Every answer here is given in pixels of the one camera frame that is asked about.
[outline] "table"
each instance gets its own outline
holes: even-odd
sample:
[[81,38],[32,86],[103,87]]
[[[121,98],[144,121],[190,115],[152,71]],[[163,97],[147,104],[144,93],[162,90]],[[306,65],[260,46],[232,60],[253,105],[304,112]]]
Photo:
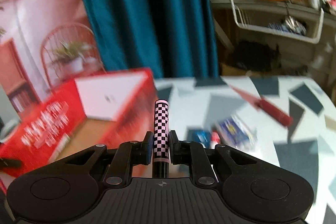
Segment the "table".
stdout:
[[[304,177],[313,187],[315,202],[309,224],[336,223],[336,108],[306,77],[222,77],[155,81],[158,97],[169,101],[169,128],[179,140],[192,129],[210,130],[214,122],[236,114],[256,132],[248,154]],[[265,96],[293,117],[285,128],[265,112],[253,108],[231,86]]]

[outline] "teal curtain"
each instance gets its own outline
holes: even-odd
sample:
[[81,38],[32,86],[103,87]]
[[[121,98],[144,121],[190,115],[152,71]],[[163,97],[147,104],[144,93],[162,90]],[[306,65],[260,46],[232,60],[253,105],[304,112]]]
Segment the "teal curtain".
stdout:
[[83,0],[107,70],[150,67],[156,78],[214,77],[209,0]]

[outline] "wooden chair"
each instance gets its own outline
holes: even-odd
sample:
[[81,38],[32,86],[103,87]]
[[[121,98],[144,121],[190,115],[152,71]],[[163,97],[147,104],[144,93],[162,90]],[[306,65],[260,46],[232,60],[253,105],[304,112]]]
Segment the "wooden chair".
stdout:
[[[67,42],[82,42],[88,46],[83,54],[83,70],[80,72],[69,73],[67,66],[57,61],[55,50]],[[69,79],[105,72],[93,32],[80,23],[66,23],[52,30],[41,44],[40,55],[51,91]]]

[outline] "red handle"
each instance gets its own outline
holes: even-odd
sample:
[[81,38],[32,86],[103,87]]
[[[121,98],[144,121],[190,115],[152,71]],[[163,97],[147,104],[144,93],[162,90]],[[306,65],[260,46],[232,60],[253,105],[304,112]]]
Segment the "red handle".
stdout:
[[285,127],[290,126],[293,122],[293,118],[291,116],[288,116],[285,112],[278,109],[278,107],[272,105],[265,99],[261,99],[258,102],[258,106]]

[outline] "checkered cylinder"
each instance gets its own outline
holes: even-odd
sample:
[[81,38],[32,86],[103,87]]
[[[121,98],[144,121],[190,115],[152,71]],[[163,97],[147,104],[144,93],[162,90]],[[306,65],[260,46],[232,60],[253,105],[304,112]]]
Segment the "checkered cylinder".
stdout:
[[153,161],[169,162],[168,133],[168,102],[157,100],[154,115]]

